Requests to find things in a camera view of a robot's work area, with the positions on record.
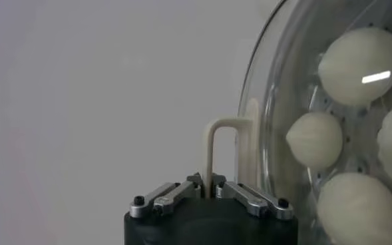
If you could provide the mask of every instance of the gray wall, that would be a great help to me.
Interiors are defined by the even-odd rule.
[[[132,197],[237,113],[263,23],[255,1],[0,0],[0,245],[122,244]]]

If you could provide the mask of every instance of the black screw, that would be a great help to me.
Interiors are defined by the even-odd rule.
[[[134,204],[137,206],[142,206],[144,205],[144,197],[143,196],[135,196],[134,198]]]
[[[278,206],[280,208],[289,208],[289,202],[286,199],[284,199],[284,198],[280,198],[278,200]]]
[[[154,208],[153,208],[153,214],[154,214],[155,216],[162,216],[162,214],[163,214],[162,208],[159,207],[159,206],[154,206]]]

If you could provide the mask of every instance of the transparent dome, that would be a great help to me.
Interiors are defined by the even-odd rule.
[[[333,244],[317,218],[321,187],[340,172],[378,178],[392,192],[392,180],[378,160],[377,133],[392,109],[392,88],[370,105],[337,103],[318,74],[322,56],[344,33],[378,27],[392,33],[389,0],[283,0],[262,31],[242,91],[246,104],[260,104],[260,188],[287,198],[299,219],[300,244]],[[325,170],[298,163],[286,142],[293,123],[308,112],[333,115],[343,130],[343,150]]]

